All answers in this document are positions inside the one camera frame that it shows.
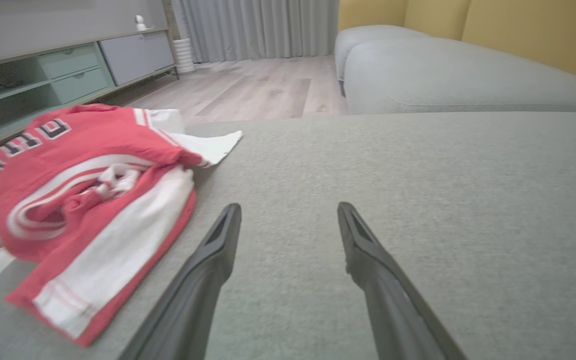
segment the green drawer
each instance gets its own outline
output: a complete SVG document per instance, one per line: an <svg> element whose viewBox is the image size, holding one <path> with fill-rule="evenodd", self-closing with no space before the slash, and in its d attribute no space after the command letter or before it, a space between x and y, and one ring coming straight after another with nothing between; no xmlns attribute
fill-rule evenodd
<svg viewBox="0 0 576 360"><path fill-rule="evenodd" d="M52 83L52 89L57 94L61 104L70 103L107 87L106 76L100 68L78 73Z"/></svg>
<svg viewBox="0 0 576 360"><path fill-rule="evenodd" d="M94 44L68 48L39 56L39 64L50 79L99 66Z"/></svg>

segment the gray curtain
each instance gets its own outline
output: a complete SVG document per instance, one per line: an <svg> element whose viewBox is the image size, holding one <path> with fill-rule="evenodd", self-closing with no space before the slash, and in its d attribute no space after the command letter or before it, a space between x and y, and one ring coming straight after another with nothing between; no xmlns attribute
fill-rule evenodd
<svg viewBox="0 0 576 360"><path fill-rule="evenodd" d="M180 0L195 62L328 55L339 0Z"/></svg>

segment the gray fabric surface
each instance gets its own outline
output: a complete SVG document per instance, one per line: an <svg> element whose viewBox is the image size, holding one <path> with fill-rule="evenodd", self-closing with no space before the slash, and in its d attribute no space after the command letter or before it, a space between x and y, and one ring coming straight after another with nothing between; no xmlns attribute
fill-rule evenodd
<svg viewBox="0 0 576 360"><path fill-rule="evenodd" d="M195 62L332 53L339 0L181 2Z"/></svg>
<svg viewBox="0 0 576 360"><path fill-rule="evenodd" d="M440 38L375 40L345 64L350 114L576 112L576 76Z"/></svg>
<svg viewBox="0 0 576 360"><path fill-rule="evenodd" d="M336 78L343 82L346 59L355 46L374 40L396 40L400 38L429 37L423 32L395 25L366 25L341 30L334 41L334 63Z"/></svg>
<svg viewBox="0 0 576 360"><path fill-rule="evenodd" d="M207 360L375 359L345 274L336 207L353 203L473 360L576 359L576 112L448 112L208 123L243 130L196 171L180 239L89 349L4 294L0 359L114 359L222 208L242 206L237 257Z"/></svg>

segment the white ribbed pot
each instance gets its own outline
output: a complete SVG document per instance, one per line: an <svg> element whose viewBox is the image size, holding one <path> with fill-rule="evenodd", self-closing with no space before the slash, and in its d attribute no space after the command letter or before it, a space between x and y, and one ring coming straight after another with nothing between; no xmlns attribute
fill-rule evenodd
<svg viewBox="0 0 576 360"><path fill-rule="evenodd" d="M190 39L173 40L174 52L176 53L176 71L178 74L189 74L195 71L193 52L190 48Z"/></svg>

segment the gray wall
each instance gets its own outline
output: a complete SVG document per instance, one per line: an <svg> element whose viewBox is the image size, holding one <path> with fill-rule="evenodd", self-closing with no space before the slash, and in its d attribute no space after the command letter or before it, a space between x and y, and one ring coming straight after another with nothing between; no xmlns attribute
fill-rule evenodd
<svg viewBox="0 0 576 360"><path fill-rule="evenodd" d="M162 0L0 0L0 58L135 32L135 15L167 26Z"/></svg>

